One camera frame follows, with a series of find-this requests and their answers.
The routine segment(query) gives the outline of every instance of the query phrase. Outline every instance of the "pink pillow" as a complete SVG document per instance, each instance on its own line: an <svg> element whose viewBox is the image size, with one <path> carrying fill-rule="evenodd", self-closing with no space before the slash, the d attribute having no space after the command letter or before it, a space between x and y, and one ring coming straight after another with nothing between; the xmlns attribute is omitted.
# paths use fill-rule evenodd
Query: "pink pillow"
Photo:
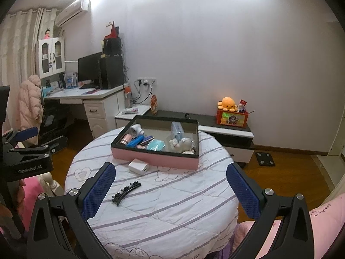
<svg viewBox="0 0 345 259"><path fill-rule="evenodd" d="M345 193L309 212L314 235L314 259L321 259L338 236L345 223ZM278 231L281 220L275 220L268 237L256 258L267 254ZM240 245L251 229L254 221L237 225L232 251Z"/></svg>
<svg viewBox="0 0 345 259"><path fill-rule="evenodd" d="M35 206L37 196L40 193L43 193L44 190L43 190L43 188L42 188L42 186L41 186L41 184L38 181L38 178L36 176L26 178L24 180L26 183L26 186L24 187L25 206L24 206L24 211L23 211L22 217L23 217L23 224L24 224L25 230L28 231L29 226L30 226L32 211L33 211L33 208Z"/></svg>

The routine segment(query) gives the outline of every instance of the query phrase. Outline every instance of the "air conditioner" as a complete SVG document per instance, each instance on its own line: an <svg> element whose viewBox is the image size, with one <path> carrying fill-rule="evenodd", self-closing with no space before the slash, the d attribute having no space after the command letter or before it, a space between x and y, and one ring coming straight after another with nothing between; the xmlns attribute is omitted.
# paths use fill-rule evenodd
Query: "air conditioner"
<svg viewBox="0 0 345 259"><path fill-rule="evenodd" d="M55 20L55 25L61 27L73 17L82 12L87 12L88 10L89 0L77 0L58 14Z"/></svg>

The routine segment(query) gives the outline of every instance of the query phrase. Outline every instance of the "hair clip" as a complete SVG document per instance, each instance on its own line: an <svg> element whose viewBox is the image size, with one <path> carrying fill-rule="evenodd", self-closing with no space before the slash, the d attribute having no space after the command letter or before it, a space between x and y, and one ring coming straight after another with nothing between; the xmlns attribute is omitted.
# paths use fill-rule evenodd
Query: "hair clip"
<svg viewBox="0 0 345 259"><path fill-rule="evenodd" d="M119 206L120 202L122 201L122 199L131 191L133 191L134 189L140 187L141 184L139 183L139 181L134 181L133 183L130 183L130 186L125 186L123 189L121 189L121 192L117 192L115 194L115 196L112 196L112 202L116 203L117 206Z"/></svg>

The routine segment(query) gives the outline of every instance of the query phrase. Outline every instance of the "white figurine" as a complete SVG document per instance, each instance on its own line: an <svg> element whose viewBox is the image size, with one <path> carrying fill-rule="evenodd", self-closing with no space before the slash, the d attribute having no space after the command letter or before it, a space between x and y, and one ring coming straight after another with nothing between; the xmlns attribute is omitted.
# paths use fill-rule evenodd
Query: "white figurine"
<svg viewBox="0 0 345 259"><path fill-rule="evenodd" d="M182 153L192 148L192 140L190 138L182 138L179 142L174 138L169 141L171 149L175 152Z"/></svg>

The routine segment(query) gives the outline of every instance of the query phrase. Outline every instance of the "stuffed toy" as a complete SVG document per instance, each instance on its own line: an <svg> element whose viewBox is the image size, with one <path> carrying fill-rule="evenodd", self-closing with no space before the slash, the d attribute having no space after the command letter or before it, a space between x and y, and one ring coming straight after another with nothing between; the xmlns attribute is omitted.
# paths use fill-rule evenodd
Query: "stuffed toy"
<svg viewBox="0 0 345 259"><path fill-rule="evenodd" d="M218 109L223 111L237 112L237 105L231 97L224 97L222 101L218 102Z"/></svg>
<svg viewBox="0 0 345 259"><path fill-rule="evenodd" d="M182 138L179 142L176 138L169 141L170 147L173 151L182 153L192 149L192 140L190 138Z"/></svg>

